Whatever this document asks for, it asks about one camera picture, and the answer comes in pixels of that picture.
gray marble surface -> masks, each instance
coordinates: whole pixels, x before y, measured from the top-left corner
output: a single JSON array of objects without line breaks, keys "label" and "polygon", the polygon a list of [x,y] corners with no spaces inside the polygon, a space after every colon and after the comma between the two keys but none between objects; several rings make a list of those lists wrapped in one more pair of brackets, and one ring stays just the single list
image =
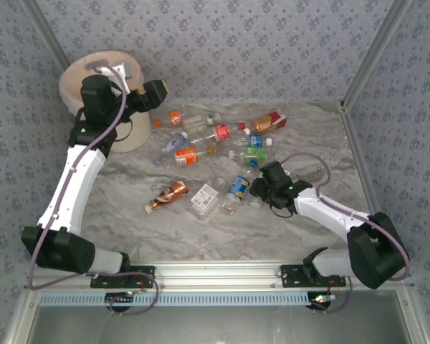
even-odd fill
[{"label": "gray marble surface", "polygon": [[[151,117],[180,108],[166,103]],[[194,105],[220,112],[225,118],[255,119],[277,108],[287,125],[269,134],[275,158],[311,152],[329,164],[332,182],[324,193],[354,209],[367,211],[352,152],[336,104],[304,103],[206,103]],[[220,209],[199,221],[186,208],[204,181],[222,176],[232,181],[239,170],[225,157],[179,168],[173,163],[156,168],[151,158],[168,141],[171,130],[153,129],[144,146],[129,153],[112,153],[92,188],[83,217],[82,236],[106,249],[127,252],[132,260],[201,259],[302,259],[314,249],[341,243],[340,239],[302,216],[281,219],[268,206],[256,210],[239,207],[234,215]],[[310,157],[288,161],[285,168],[294,180],[313,185],[324,180],[320,163]],[[190,194],[152,214],[144,210],[162,189],[182,180]]]}]

bottle label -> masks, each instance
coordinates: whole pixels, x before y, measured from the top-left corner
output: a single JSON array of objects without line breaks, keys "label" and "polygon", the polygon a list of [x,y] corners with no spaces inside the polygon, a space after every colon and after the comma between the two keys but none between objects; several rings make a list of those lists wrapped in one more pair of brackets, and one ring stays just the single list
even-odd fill
[{"label": "bottle label", "polygon": [[249,139],[250,147],[262,147],[263,146],[263,137],[258,134],[251,134]]},{"label": "bottle label", "polygon": [[192,163],[197,163],[199,161],[199,157],[195,148],[188,148],[176,152],[175,160],[177,162],[177,166],[186,166]]},{"label": "bottle label", "polygon": [[239,200],[242,200],[244,198],[245,191],[247,191],[247,188],[249,187],[250,182],[245,179],[244,177],[237,177],[234,184],[231,185],[231,187],[228,190],[228,194],[233,194]]},{"label": "bottle label", "polygon": [[188,132],[188,134],[197,134],[200,131],[203,131],[205,129],[207,129],[207,126],[204,124],[201,124],[201,125],[196,125],[196,126],[191,127],[191,128],[187,128],[186,131]]},{"label": "bottle label", "polygon": [[204,184],[204,186],[202,186],[197,194],[191,199],[191,203],[200,208],[200,210],[204,210],[216,199],[216,195],[218,195],[217,190]]},{"label": "bottle label", "polygon": [[267,158],[267,151],[264,148],[258,147],[246,147],[244,162],[248,165],[252,161],[265,161]]},{"label": "bottle label", "polygon": [[225,124],[221,124],[215,127],[217,141],[226,140],[229,138],[229,129]]},{"label": "bottle label", "polygon": [[173,111],[169,113],[169,118],[171,119],[171,123],[174,126],[178,126],[182,124],[181,114],[179,111]]}]

bucket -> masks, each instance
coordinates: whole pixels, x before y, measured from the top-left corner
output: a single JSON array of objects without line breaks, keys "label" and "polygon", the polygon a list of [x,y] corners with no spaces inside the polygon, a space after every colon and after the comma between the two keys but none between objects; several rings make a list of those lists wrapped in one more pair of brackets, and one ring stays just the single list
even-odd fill
[{"label": "bucket", "polygon": [[[93,70],[86,70],[85,65],[95,61],[108,61],[110,66],[116,65],[121,61],[130,64],[132,77],[126,82],[131,90],[143,86],[143,74],[140,65],[135,58],[127,52],[117,50],[105,50],[95,52],[77,60],[61,75],[59,79],[59,92],[64,104],[75,116],[80,108],[83,107],[80,89],[82,81],[90,75],[95,75]],[[148,139],[151,132],[150,116],[148,113],[134,113],[130,116],[130,122],[121,123],[116,127],[118,134],[113,143],[112,152],[129,152],[140,147]]]}]

plastic bottle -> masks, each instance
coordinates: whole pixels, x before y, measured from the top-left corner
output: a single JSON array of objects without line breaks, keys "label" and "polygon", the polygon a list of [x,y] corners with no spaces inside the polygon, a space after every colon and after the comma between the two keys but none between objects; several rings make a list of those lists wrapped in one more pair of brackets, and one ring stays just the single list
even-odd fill
[{"label": "plastic bottle", "polygon": [[258,163],[253,160],[249,165],[242,166],[241,173],[231,185],[226,197],[233,203],[241,203],[249,189],[250,183],[259,175]]},{"label": "plastic bottle", "polygon": [[155,166],[162,166],[169,158],[175,156],[175,152],[181,149],[188,139],[188,134],[182,131],[175,135],[166,145],[161,153],[153,160]]},{"label": "plastic bottle", "polygon": [[228,184],[223,178],[210,179],[191,198],[188,211],[200,220],[206,219],[219,204],[227,187]]},{"label": "plastic bottle", "polygon": [[244,129],[247,135],[270,133],[276,129],[284,127],[287,124],[287,117],[281,110],[275,110],[273,113],[254,120],[248,128]]},{"label": "plastic bottle", "polygon": [[240,133],[245,129],[245,123],[220,124],[213,128],[207,128],[200,133],[192,135],[191,143],[214,143],[226,140],[235,133]]},{"label": "plastic bottle", "polygon": [[229,142],[235,146],[249,146],[249,147],[266,147],[272,145],[271,138],[265,138],[260,134],[251,134],[249,136],[245,135],[235,135],[230,138]]},{"label": "plastic bottle", "polygon": [[221,116],[219,113],[202,109],[195,111],[172,111],[169,113],[168,118],[154,120],[155,126],[159,128],[174,128],[183,125],[188,134],[197,133],[210,125],[220,122]]},{"label": "plastic bottle", "polygon": [[209,145],[207,148],[191,147],[187,149],[178,150],[175,152],[175,162],[178,167],[183,167],[197,163],[204,156],[212,156],[215,154],[215,146]]}]

wallpaper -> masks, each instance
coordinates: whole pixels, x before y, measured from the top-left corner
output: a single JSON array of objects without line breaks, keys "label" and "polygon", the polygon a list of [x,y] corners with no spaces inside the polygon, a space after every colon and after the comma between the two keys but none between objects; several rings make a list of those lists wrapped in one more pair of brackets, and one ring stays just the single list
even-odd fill
[{"label": "wallpaper", "polygon": [[430,0],[415,0],[350,110],[430,323]]},{"label": "wallpaper", "polygon": [[339,100],[391,0],[39,0],[72,61],[132,53],[183,100]]},{"label": "wallpaper", "polygon": [[59,70],[18,1],[0,1],[0,342],[25,283],[24,225],[49,203],[72,119]]}]

